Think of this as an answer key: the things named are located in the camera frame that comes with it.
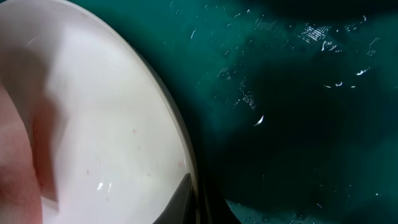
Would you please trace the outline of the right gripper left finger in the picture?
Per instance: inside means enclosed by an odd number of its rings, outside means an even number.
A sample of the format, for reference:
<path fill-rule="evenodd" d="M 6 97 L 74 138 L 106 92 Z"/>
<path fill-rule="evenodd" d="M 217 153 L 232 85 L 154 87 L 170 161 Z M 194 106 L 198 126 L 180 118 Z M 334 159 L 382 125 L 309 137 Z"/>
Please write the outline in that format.
<path fill-rule="evenodd" d="M 153 224 L 196 224 L 192 178 L 185 174 L 164 211 Z"/>

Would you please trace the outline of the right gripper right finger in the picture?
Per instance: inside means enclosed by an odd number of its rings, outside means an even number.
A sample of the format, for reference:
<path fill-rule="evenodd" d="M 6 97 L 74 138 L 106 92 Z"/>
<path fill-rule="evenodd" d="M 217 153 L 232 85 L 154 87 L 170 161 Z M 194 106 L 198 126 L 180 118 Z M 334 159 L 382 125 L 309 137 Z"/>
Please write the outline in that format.
<path fill-rule="evenodd" d="M 208 224 L 241 224 L 225 199 L 209 182 L 202 183 L 204 197 L 205 223 Z"/>

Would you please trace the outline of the white plate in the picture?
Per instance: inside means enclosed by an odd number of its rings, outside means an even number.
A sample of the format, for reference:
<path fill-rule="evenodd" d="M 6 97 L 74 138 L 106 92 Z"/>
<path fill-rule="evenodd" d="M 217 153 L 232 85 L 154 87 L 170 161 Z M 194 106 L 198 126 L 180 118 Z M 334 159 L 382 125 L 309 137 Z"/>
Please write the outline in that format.
<path fill-rule="evenodd" d="M 68 1 L 1 3 L 1 83 L 25 124 L 44 223 L 154 223 L 195 157 L 162 80 Z"/>

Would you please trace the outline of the pink green sponge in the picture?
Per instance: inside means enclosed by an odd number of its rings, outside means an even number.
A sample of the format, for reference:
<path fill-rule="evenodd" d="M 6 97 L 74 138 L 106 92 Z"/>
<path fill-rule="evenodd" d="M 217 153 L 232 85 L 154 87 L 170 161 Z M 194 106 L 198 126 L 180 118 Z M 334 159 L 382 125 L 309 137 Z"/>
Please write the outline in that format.
<path fill-rule="evenodd" d="M 24 123 L 1 87 L 1 223 L 42 223 L 40 189 Z"/>

